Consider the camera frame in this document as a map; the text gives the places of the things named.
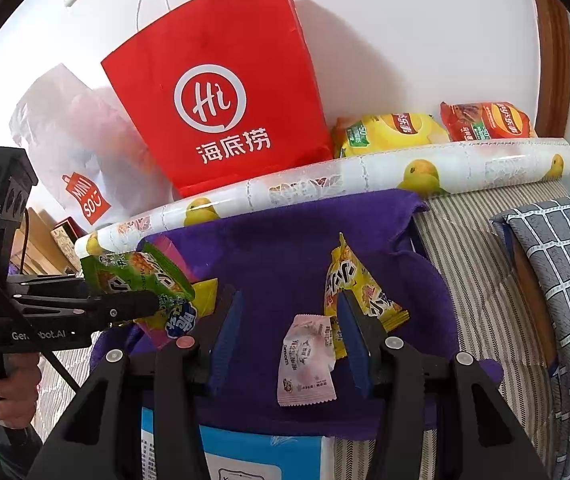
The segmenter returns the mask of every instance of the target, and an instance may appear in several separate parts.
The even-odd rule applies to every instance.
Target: green snack bag
[[[87,256],[81,260],[81,266],[92,294],[151,290],[166,311],[196,297],[182,271],[149,242],[140,252]]]

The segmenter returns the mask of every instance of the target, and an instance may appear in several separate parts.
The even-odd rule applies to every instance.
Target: red paper bag
[[[102,66],[183,196],[332,158],[292,0],[191,0]]]

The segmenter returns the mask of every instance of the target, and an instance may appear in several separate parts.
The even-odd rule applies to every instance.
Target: haidilao logo
[[[178,114],[189,126],[206,134],[232,129],[242,119],[247,96],[231,70],[214,64],[187,70],[174,90]]]

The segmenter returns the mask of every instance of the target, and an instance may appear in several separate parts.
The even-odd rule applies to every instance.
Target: yellow snack bag
[[[447,132],[428,114],[338,118],[332,136],[335,158],[450,141]]]
[[[340,246],[332,251],[332,264],[327,271],[324,290],[324,314],[330,316],[332,337],[336,358],[347,355],[336,317],[336,301],[342,290],[352,290],[363,313],[377,317],[386,332],[390,332],[409,319],[409,312],[395,301],[387,299],[385,293],[369,271],[353,253],[340,233]]]

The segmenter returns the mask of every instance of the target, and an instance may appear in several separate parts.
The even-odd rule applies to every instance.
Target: pink candy wrapper
[[[329,316],[298,314],[283,340],[278,368],[278,403],[303,406],[336,400],[336,363]]]

